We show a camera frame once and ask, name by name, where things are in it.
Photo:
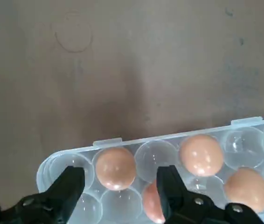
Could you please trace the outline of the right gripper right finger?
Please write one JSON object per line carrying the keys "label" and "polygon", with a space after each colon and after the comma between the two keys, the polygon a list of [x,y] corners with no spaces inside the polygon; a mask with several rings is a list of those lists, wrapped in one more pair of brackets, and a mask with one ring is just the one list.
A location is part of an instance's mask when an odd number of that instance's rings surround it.
{"label": "right gripper right finger", "polygon": [[189,191],[174,165],[158,167],[157,191],[166,224],[262,224],[250,207],[229,203],[217,207],[207,195]]}

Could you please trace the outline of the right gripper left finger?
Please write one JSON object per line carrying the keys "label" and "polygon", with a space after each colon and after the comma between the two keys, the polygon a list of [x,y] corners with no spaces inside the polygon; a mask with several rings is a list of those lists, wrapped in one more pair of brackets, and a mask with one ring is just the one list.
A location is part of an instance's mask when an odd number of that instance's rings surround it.
{"label": "right gripper left finger", "polygon": [[65,224],[84,187],[84,168],[68,166],[46,191],[26,196],[7,210],[0,207],[0,224]]}

